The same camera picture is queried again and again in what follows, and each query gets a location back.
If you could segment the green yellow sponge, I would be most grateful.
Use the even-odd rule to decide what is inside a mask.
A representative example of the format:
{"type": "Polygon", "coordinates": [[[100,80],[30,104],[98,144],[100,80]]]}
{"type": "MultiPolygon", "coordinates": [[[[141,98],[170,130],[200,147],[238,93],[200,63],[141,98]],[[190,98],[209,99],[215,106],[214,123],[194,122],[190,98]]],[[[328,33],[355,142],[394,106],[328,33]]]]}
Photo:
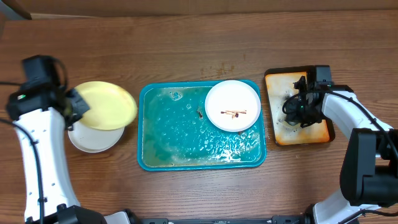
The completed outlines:
{"type": "Polygon", "coordinates": [[[286,100],[284,103],[284,109],[282,111],[285,111],[286,117],[285,121],[291,125],[295,126],[299,124],[302,120],[302,115],[301,115],[301,108],[302,108],[302,100],[300,96],[296,97],[291,97],[286,100]]]}

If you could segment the white plate front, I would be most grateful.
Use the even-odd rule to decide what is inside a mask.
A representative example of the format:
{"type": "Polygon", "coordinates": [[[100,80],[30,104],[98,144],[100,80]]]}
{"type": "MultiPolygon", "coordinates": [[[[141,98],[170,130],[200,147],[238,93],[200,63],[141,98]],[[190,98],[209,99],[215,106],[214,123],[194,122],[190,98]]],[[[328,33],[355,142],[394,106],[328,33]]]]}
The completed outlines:
{"type": "Polygon", "coordinates": [[[68,137],[79,150],[87,153],[99,153],[113,147],[122,137],[124,128],[114,130],[99,130],[85,126],[81,122],[73,124],[68,137]]]}

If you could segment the white plate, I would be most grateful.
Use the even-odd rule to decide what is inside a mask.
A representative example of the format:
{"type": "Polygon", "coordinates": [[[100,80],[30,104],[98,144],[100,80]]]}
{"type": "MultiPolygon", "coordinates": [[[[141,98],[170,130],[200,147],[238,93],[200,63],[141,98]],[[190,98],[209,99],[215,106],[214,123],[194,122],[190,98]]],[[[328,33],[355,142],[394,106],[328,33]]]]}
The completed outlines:
{"type": "Polygon", "coordinates": [[[99,153],[113,147],[122,137],[124,128],[114,130],[99,130],[85,126],[81,122],[73,124],[68,137],[79,150],[87,153],[99,153]]]}
{"type": "Polygon", "coordinates": [[[250,128],[259,118],[261,101],[247,83],[226,80],[213,86],[205,98],[205,114],[217,128],[240,132],[250,128]]]}

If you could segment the yellow plate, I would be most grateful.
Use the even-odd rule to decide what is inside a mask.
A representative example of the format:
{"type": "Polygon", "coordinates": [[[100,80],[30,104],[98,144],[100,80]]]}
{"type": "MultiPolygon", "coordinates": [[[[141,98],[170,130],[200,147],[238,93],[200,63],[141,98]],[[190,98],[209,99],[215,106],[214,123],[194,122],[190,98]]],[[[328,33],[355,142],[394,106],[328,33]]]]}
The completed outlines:
{"type": "Polygon", "coordinates": [[[135,99],[113,83],[93,81],[75,87],[90,107],[80,120],[85,126],[104,131],[123,128],[137,116],[135,99]]]}

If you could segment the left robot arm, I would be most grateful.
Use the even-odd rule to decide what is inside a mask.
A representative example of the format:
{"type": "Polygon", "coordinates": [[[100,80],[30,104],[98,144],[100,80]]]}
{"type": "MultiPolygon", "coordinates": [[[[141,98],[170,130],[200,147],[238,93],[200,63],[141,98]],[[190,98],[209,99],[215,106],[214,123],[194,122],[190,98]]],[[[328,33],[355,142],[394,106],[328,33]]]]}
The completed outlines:
{"type": "Polygon", "coordinates": [[[112,215],[81,207],[70,181],[64,131],[89,107],[75,90],[38,87],[10,95],[6,106],[22,149],[26,223],[132,223],[129,211],[112,215]]]}

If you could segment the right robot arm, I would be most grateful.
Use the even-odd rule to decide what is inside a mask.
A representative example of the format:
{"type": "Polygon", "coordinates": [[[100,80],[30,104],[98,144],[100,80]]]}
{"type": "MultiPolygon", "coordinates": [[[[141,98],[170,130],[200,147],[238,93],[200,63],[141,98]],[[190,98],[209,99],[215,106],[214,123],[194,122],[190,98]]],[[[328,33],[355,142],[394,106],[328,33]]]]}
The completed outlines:
{"type": "Polygon", "coordinates": [[[382,207],[397,203],[397,130],[377,119],[351,88],[329,80],[294,83],[298,93],[282,110],[287,120],[306,128],[324,119],[349,139],[340,188],[312,208],[313,223],[354,223],[367,213],[387,216],[382,207]]]}

